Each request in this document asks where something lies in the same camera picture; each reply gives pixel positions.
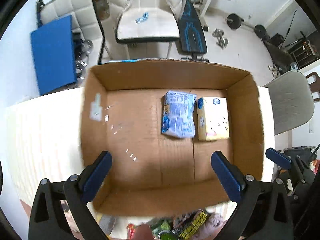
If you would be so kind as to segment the person's left hand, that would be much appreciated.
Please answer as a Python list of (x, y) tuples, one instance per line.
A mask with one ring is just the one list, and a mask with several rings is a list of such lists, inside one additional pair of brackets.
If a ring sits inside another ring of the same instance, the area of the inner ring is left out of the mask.
[(148, 224), (141, 224), (135, 228), (131, 240), (153, 240), (153, 234)]

